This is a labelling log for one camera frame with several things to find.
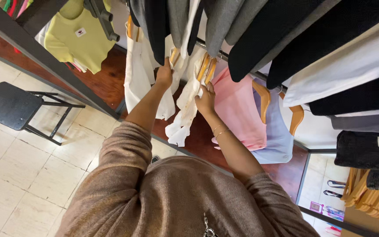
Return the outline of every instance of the person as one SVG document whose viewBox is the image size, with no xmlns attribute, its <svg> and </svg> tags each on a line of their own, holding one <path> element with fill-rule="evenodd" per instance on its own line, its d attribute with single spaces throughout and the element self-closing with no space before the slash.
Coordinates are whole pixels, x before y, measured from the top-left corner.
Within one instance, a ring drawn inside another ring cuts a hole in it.
<svg viewBox="0 0 379 237">
<path fill-rule="evenodd" d="M 319 236 L 280 185 L 214 111 L 214 88 L 196 99 L 234 177 L 203 159 L 150 164 L 150 133 L 172 83 L 169 58 L 154 86 L 107 138 L 99 166 L 80 185 L 57 236 Z"/>
</svg>

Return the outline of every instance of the brown sweater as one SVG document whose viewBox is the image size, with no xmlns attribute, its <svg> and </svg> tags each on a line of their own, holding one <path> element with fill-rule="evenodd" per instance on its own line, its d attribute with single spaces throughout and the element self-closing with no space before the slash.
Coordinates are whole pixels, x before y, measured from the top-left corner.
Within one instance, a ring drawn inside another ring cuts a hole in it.
<svg viewBox="0 0 379 237">
<path fill-rule="evenodd" d="M 149 165 L 150 134 L 123 122 L 103 143 L 99 167 L 83 181 L 56 236 L 319 236 L 266 173 L 245 184 L 202 159 L 174 156 Z"/>
</svg>

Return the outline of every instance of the white wall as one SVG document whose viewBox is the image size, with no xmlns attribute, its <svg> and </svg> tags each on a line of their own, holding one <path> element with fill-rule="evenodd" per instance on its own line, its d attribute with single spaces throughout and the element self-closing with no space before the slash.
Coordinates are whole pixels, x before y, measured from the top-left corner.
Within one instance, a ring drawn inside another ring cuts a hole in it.
<svg viewBox="0 0 379 237">
<path fill-rule="evenodd" d="M 126 35 L 125 35 L 125 25 L 124 23 L 128 19 L 128 11 L 126 7 L 119 3 L 119 6 L 112 7 L 112 12 L 114 14 L 114 28 L 115 32 L 121 36 L 118 45 L 126 48 Z M 198 30 L 198 38 L 205 40 L 206 39 L 206 24 L 207 17 L 203 12 L 203 16 L 200 21 L 200 28 Z M 230 52 L 232 46 L 229 46 L 226 41 L 222 44 L 222 50 L 226 53 Z M 260 72 L 268 73 L 270 70 L 271 63 L 267 64 L 263 67 Z M 227 67 L 227 62 L 221 60 L 216 65 L 215 75 L 220 73 L 225 67 Z M 285 86 L 289 85 L 289 81 L 283 83 Z M 289 108 L 284 108 L 282 106 L 283 100 L 280 99 L 280 108 L 283 116 L 283 120 L 285 121 L 286 126 L 289 128 L 292 119 L 292 111 Z M 295 139 L 301 143 L 303 143 L 309 149 L 324 149 L 324 148 L 336 148 L 336 140 L 337 135 L 340 130 L 334 130 L 331 126 L 331 121 L 329 118 L 325 116 L 314 116 L 309 110 L 308 106 L 303 105 L 305 110 L 305 116 L 302 123 L 298 126 Z"/>
</svg>

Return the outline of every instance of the pink shirt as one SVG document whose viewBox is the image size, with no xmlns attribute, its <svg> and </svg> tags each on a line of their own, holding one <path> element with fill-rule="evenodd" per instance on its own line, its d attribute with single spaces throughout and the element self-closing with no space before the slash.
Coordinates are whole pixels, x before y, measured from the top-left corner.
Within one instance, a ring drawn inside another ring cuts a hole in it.
<svg viewBox="0 0 379 237">
<path fill-rule="evenodd" d="M 211 82 L 216 93 L 214 108 L 224 123 L 248 150 L 266 147 L 266 125 L 255 105 L 252 78 L 247 75 L 240 82 L 234 82 L 226 67 Z"/>
</svg>

